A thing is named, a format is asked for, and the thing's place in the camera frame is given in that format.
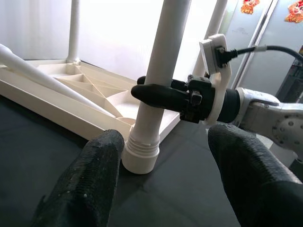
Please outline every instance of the white pipe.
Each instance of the white pipe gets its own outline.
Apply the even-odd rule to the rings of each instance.
[[[94,102],[90,101],[86,97],[80,95],[74,90],[70,89],[68,86],[60,83],[53,77],[50,77],[43,72],[39,71],[37,68],[27,63],[25,60],[19,58],[6,46],[0,44],[0,62],[2,62],[7,67],[13,69],[16,73],[26,76],[32,81],[48,87],[54,91],[59,92],[65,96],[75,99],[83,104],[86,104],[92,108],[95,108],[111,117],[115,117],[110,112],[106,111],[102,107],[98,106]]]
[[[71,27],[67,63],[79,63],[80,0],[71,2]]]
[[[145,84],[170,86],[191,0],[164,0]],[[122,153],[126,169],[149,173],[159,154],[163,109],[140,103],[136,124]]]
[[[222,23],[222,20],[224,17],[227,1],[228,0],[217,0],[217,3],[214,7],[214,11],[213,11],[212,17],[210,19],[204,39],[207,39],[211,35],[215,35],[219,32],[219,29],[220,29],[220,26],[221,26],[221,23]],[[193,70],[193,75],[204,76],[204,74],[205,74],[205,67],[204,67],[202,54],[201,54],[201,50],[200,50],[194,70]]]

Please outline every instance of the black cable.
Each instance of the black cable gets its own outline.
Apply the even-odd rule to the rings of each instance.
[[[237,53],[239,55],[239,54],[243,54],[243,53],[253,52],[253,51],[255,51],[256,48],[259,48],[259,47],[249,47],[249,48],[237,50]],[[292,49],[289,49],[287,47],[283,47],[283,46],[266,46],[265,50],[267,50],[267,51],[282,51],[282,52],[285,52],[285,53],[290,54],[291,56],[295,57],[296,59],[300,60],[303,63],[303,56],[301,54],[297,53],[296,51],[294,51]]]

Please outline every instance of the red sticker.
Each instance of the red sticker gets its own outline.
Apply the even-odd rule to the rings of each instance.
[[[303,0],[297,1],[288,7],[289,14],[285,21],[300,23],[303,21]]]
[[[253,14],[254,7],[260,3],[259,0],[243,0],[243,6],[241,7],[242,13]]]

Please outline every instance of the black connector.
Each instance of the black connector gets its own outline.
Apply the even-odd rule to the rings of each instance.
[[[225,68],[227,63],[238,56],[237,50],[226,51],[224,47],[220,46],[216,48],[215,55],[219,68]]]

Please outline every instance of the white plastic tube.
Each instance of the white plastic tube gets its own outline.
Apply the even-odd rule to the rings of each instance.
[[[204,39],[207,39],[211,35],[215,35],[218,33],[224,17],[227,1],[228,0],[217,0]],[[202,54],[200,51],[193,70],[193,75],[204,76],[204,74],[205,74],[205,67],[202,59]]]
[[[71,27],[67,63],[79,63],[80,0],[71,1]]]
[[[31,64],[27,63],[25,60],[14,55],[8,47],[2,44],[0,44],[0,62],[6,65],[7,67],[13,69],[16,73],[24,75],[38,84],[41,84],[65,96],[75,99],[92,108],[95,108],[111,117],[115,117],[113,114],[98,106],[94,102],[90,101],[86,97],[70,89],[68,86],[65,86],[64,84],[60,83],[53,77],[44,74]]]
[[[164,0],[145,84],[170,86],[191,0]],[[122,153],[122,163],[135,174],[153,170],[159,154],[163,109],[140,103],[136,124]]]

